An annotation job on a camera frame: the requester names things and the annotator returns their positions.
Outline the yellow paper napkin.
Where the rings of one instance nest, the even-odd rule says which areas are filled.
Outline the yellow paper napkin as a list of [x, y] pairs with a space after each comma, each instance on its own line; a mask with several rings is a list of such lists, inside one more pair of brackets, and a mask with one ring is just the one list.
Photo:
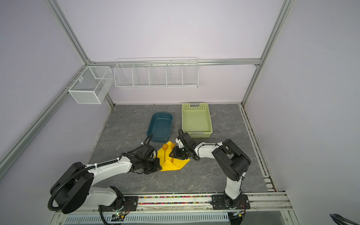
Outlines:
[[159, 158], [160, 166], [162, 167], [161, 172], [181, 170], [190, 161], [190, 159], [186, 159], [186, 160], [174, 159], [174, 162], [172, 163], [170, 160], [170, 157], [169, 157], [169, 153], [172, 151], [171, 143], [172, 143], [171, 141], [166, 143], [166, 144], [168, 144], [169, 148], [166, 151], [166, 162], [165, 163], [163, 162], [164, 158], [163, 158], [162, 148], [157, 151], [157, 158]]

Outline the orange plastic spoon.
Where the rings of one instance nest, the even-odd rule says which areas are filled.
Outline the orange plastic spoon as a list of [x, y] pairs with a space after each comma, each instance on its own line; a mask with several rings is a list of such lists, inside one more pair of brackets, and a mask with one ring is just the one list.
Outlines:
[[162, 146], [162, 150], [163, 150], [163, 162], [165, 163], [166, 162], [166, 160], [167, 160], [167, 150], [168, 150], [168, 148], [169, 148], [169, 146], [168, 146], [168, 144], [164, 144], [163, 146]]

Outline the orange plastic fork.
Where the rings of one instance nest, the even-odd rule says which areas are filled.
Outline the orange plastic fork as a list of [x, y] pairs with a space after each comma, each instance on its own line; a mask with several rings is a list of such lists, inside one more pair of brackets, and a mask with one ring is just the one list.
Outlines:
[[171, 160], [172, 163], [174, 162], [173, 149], [174, 149], [175, 146], [176, 146], [175, 143], [171, 143], [171, 150], [172, 151], [169, 153], [169, 157], [170, 157], [170, 160]]

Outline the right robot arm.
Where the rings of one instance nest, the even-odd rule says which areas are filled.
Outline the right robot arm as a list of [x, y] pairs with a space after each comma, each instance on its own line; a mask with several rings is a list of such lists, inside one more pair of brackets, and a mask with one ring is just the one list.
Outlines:
[[230, 139], [218, 143], [197, 143], [187, 132], [178, 130], [177, 145], [169, 154], [180, 160], [201, 158], [216, 160], [227, 177], [226, 188], [222, 195], [212, 195], [211, 205], [215, 210], [248, 210], [248, 196], [242, 191], [242, 182], [251, 165], [250, 158]]

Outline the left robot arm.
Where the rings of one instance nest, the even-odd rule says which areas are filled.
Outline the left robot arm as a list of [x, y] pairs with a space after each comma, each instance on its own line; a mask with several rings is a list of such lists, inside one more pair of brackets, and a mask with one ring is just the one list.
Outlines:
[[83, 206], [97, 205], [101, 210], [121, 211], [125, 208], [124, 194], [115, 186], [96, 187], [107, 178], [125, 173], [151, 174], [162, 169], [157, 151], [150, 145], [153, 135], [120, 157], [91, 165], [76, 162], [58, 179], [50, 190], [48, 209], [72, 213]]

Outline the dark teal plastic tray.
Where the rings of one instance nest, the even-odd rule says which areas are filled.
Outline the dark teal plastic tray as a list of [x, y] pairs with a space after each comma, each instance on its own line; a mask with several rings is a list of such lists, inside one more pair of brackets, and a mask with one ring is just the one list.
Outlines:
[[151, 141], [156, 143], [166, 143], [170, 139], [172, 130], [173, 116], [167, 112], [157, 112], [153, 114], [147, 136], [153, 134]]

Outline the light green plastic basket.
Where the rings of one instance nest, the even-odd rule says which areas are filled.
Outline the light green plastic basket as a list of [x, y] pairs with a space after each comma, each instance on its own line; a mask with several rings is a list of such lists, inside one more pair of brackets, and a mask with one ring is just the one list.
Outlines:
[[192, 138], [209, 138], [212, 135], [212, 120], [206, 103], [182, 105], [182, 130]]

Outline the small white mesh basket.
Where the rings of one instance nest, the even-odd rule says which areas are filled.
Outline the small white mesh basket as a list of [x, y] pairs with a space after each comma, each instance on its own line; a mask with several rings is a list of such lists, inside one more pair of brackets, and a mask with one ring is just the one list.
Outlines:
[[114, 82], [110, 67], [88, 66], [68, 92], [78, 104], [100, 105]]

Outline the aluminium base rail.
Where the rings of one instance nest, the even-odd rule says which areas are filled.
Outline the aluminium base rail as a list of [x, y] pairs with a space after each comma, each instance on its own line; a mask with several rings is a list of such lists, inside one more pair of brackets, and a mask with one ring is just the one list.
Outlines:
[[286, 225], [298, 219], [284, 192], [245, 193], [234, 209], [227, 208], [222, 194], [150, 194], [126, 195], [121, 211], [85, 206], [73, 213], [56, 212], [52, 225], [130, 225], [197, 222], [239, 223], [251, 212], [279, 212]]

